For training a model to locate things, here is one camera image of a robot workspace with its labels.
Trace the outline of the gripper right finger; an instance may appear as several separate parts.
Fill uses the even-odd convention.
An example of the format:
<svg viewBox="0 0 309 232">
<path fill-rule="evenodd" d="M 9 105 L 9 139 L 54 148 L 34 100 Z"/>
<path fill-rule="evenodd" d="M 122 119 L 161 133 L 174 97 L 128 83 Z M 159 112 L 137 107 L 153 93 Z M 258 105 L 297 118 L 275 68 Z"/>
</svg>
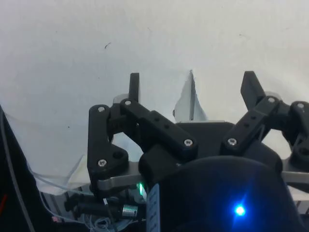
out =
<svg viewBox="0 0 309 232">
<path fill-rule="evenodd" d="M 295 101 L 287 105 L 267 95 L 253 71 L 245 71 L 240 92 L 248 111 L 224 136 L 221 153 L 243 156 L 254 141 L 262 141 L 270 130 L 278 130 L 292 147 L 290 163 L 308 171 L 308 102 Z"/>
</svg>

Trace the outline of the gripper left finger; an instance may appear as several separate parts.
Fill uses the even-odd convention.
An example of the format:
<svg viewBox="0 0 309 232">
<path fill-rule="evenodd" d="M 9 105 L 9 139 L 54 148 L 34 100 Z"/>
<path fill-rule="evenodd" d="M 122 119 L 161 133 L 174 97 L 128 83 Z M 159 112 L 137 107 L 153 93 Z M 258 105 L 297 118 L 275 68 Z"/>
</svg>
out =
<svg viewBox="0 0 309 232">
<path fill-rule="evenodd" d="M 140 75 L 130 74 L 128 96 L 112 107 L 95 105 L 88 116 L 88 172 L 92 186 L 127 186 L 140 175 L 152 185 L 177 163 L 197 156 L 196 139 L 157 111 L 139 103 Z M 129 169 L 128 153 L 112 144 L 115 134 L 123 132 L 143 151 L 136 174 L 120 177 Z"/>
</svg>

